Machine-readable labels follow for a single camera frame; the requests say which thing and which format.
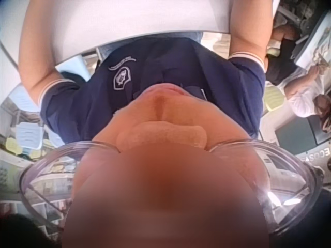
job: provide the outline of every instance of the yellow chair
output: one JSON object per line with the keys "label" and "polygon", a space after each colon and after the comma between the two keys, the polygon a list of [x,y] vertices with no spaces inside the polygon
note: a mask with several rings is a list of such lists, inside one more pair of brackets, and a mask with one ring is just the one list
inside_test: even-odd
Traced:
{"label": "yellow chair", "polygon": [[41,157],[41,150],[31,150],[29,157],[31,159],[37,159],[37,158]]}
{"label": "yellow chair", "polygon": [[268,85],[265,87],[263,101],[268,111],[271,112],[281,108],[284,105],[285,96],[276,86]]}
{"label": "yellow chair", "polygon": [[8,151],[19,155],[23,152],[23,148],[18,144],[17,140],[14,138],[7,138],[5,147]]}

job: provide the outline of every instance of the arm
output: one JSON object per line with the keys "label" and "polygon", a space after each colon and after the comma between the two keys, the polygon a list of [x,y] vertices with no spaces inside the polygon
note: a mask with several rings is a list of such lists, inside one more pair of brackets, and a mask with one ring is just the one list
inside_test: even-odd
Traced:
{"label": "arm", "polygon": [[273,33],[271,35],[271,40],[282,41],[283,39],[287,40],[297,40],[300,38],[298,31],[295,27],[291,25],[282,25],[274,28]]}
{"label": "arm", "polygon": [[285,96],[290,100],[294,95],[300,92],[302,89],[311,85],[317,76],[319,75],[319,69],[317,66],[312,66],[309,69],[307,75],[294,79],[286,84],[284,87]]}
{"label": "arm", "polygon": [[19,73],[36,104],[43,90],[62,76],[52,54],[52,21],[55,0],[30,0],[21,34]]}
{"label": "arm", "polygon": [[234,0],[230,23],[230,55],[238,52],[252,53],[263,64],[272,26],[272,0]]}

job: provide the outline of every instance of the white sleeve stripe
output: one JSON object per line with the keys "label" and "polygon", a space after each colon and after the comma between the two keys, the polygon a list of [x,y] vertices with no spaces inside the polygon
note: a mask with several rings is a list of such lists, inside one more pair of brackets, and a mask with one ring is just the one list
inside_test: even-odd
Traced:
{"label": "white sleeve stripe", "polygon": [[42,101],[43,101],[43,98],[45,96],[45,94],[47,93],[47,91],[52,88],[53,86],[55,86],[56,84],[59,84],[59,83],[63,83],[63,82],[73,82],[73,80],[70,80],[70,79],[58,79],[58,80],[55,80],[53,82],[51,82],[49,85],[47,85],[42,91],[41,91],[41,94],[38,98],[38,106],[41,108],[41,105],[42,105]]}
{"label": "white sleeve stripe", "polygon": [[250,54],[236,53],[236,54],[232,54],[229,57],[229,59],[230,58],[248,58],[248,59],[253,60],[254,62],[256,62],[259,66],[261,66],[261,68],[264,71],[264,73],[266,72],[265,71],[265,68],[264,68],[264,62],[262,62],[260,58],[257,58],[255,56],[252,56]]}
{"label": "white sleeve stripe", "polygon": [[253,54],[253,53],[250,53],[250,52],[236,52],[236,53],[231,54],[231,56],[232,56],[232,55],[237,55],[237,54],[247,54],[247,55],[251,55],[251,56],[257,58],[259,61],[261,61],[261,63],[264,64],[264,60],[261,59],[260,57],[258,57],[257,55]]}

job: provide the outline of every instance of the hand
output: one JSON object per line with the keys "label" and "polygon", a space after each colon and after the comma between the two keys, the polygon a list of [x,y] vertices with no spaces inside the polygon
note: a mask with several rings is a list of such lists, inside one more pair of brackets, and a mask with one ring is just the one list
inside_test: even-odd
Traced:
{"label": "hand", "polygon": [[320,75],[325,75],[326,70],[329,68],[329,65],[318,64]]}
{"label": "hand", "polygon": [[309,80],[315,81],[319,73],[320,73],[320,69],[318,66],[311,66],[308,71],[307,77],[309,78]]}

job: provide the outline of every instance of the white shirt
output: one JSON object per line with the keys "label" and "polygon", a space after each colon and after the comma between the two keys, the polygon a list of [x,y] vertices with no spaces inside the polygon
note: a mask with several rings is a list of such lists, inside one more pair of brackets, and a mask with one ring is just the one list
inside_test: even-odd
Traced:
{"label": "white shirt", "polygon": [[[307,75],[308,71],[298,67],[288,78],[286,78],[278,87],[284,93],[284,88],[290,81]],[[302,118],[315,115],[315,105],[313,100],[320,94],[324,94],[324,76],[319,75],[315,82],[306,88],[300,90],[291,99],[288,100],[293,112]]]}

